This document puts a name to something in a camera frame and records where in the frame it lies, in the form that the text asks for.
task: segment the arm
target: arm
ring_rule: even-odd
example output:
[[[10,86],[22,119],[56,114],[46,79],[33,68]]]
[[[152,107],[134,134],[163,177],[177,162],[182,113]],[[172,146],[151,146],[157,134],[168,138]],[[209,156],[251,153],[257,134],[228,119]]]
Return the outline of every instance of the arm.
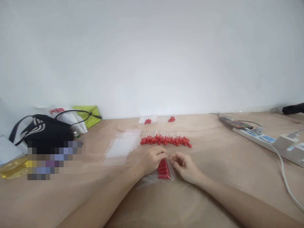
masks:
[[[257,198],[205,176],[189,155],[176,152],[169,159],[184,180],[209,193],[246,228],[303,227],[296,220]]]
[[[149,149],[140,162],[118,175],[73,211],[58,227],[104,227],[130,189],[167,158],[162,147]]]

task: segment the small bottle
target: small bottle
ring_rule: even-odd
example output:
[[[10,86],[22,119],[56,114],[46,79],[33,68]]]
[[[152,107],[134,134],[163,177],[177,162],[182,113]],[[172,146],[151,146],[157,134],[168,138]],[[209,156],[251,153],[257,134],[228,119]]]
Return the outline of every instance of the small bottle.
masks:
[[[74,137],[75,137],[75,139],[78,139],[80,137],[80,135],[77,133],[77,131],[74,131]]]

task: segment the bag strap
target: bag strap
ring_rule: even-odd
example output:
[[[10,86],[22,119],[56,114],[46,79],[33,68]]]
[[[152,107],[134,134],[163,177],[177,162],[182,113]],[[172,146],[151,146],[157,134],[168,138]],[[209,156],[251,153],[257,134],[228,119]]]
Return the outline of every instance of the bag strap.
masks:
[[[28,132],[22,137],[22,139],[20,139],[20,141],[17,142],[17,143],[15,144],[15,146],[18,146],[20,143],[22,143],[22,141],[24,140],[24,138],[25,138],[26,136],[28,136],[28,134],[31,133],[31,131],[32,131],[34,128],[36,128],[36,127],[38,127],[39,125],[42,125],[42,124],[45,124],[45,122],[38,123],[37,125],[33,126],[31,129],[29,129]]]
[[[88,113],[89,116],[87,117],[87,119],[90,117],[90,116],[94,116],[95,118],[98,118],[98,119],[102,119],[101,116],[96,116],[96,115],[93,115],[92,112],[88,112],[88,111],[84,111],[84,110],[78,110],[78,109],[74,109],[74,110],[66,110],[66,111],[63,111],[63,112],[60,112],[56,117],[55,117],[55,120],[57,120],[58,116],[63,114],[63,113],[66,113],[66,112],[72,112],[72,111],[75,111],[75,112],[85,112],[85,113]],[[84,121],[86,121],[87,119],[83,120],[83,121],[80,121],[78,123],[74,123],[74,124],[79,124],[79,123],[82,123]]]
[[[19,120],[18,123],[16,123],[15,126],[13,127],[13,130],[12,130],[12,132],[10,133],[10,136],[9,136],[9,140],[10,140],[12,143],[14,143],[14,141],[15,141],[16,133],[17,133],[19,124],[20,124],[25,118],[27,118],[27,117],[33,117],[33,116],[26,116],[26,117],[23,117],[23,118],[22,118],[21,120]]]

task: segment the charging cable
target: charging cable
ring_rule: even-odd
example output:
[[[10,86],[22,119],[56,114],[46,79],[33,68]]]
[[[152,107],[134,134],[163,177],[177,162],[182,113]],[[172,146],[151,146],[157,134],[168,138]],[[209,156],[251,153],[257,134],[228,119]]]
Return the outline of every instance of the charging cable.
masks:
[[[288,136],[289,138],[296,138],[297,136],[299,136],[298,133],[301,132],[301,131],[304,131],[304,130],[299,130],[299,131],[297,131],[297,132],[295,132],[295,133],[291,133],[291,134],[289,134],[289,135],[287,135],[287,136]]]
[[[255,128],[255,129],[253,130],[255,134],[261,135],[262,132],[263,132],[263,127],[262,127],[261,124],[259,124],[259,123],[255,123],[255,122],[252,122],[252,121],[249,121],[249,120],[237,120],[237,121],[248,122],[248,123],[253,123],[253,124],[258,125],[259,127]]]
[[[257,133],[255,133],[254,131],[248,129],[248,128],[245,128],[246,130],[248,131],[251,131],[253,134],[259,136]],[[294,200],[294,202],[296,203],[296,205],[301,209],[301,211],[304,213],[304,207],[299,203],[299,201],[294,197],[294,195],[292,194],[290,188],[289,188],[289,185],[287,183],[287,180],[286,180],[286,176],[285,176],[285,171],[284,171],[284,163],[283,163],[283,160],[282,160],[282,157],[281,155],[279,154],[279,152],[276,150],[276,148],[271,144],[269,143],[267,140],[265,140],[264,138],[262,138],[261,136],[259,136],[263,141],[267,142],[269,145],[272,146],[272,148],[275,150],[276,154],[279,156],[280,158],[280,161],[281,161],[281,168],[282,168],[282,176],[283,176],[283,180],[284,180],[284,183],[285,183],[285,186],[286,186],[286,189],[289,193],[289,195],[291,196],[291,198]]]

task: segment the forearm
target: forearm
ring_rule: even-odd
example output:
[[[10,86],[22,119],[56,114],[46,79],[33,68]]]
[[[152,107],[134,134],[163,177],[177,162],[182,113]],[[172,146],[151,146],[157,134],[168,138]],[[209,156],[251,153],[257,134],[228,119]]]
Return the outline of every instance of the forearm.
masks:
[[[130,189],[142,177],[141,168],[138,165],[132,166],[81,204],[59,227],[104,227]]]
[[[197,185],[225,207],[246,228],[303,227],[274,207],[204,175]]]

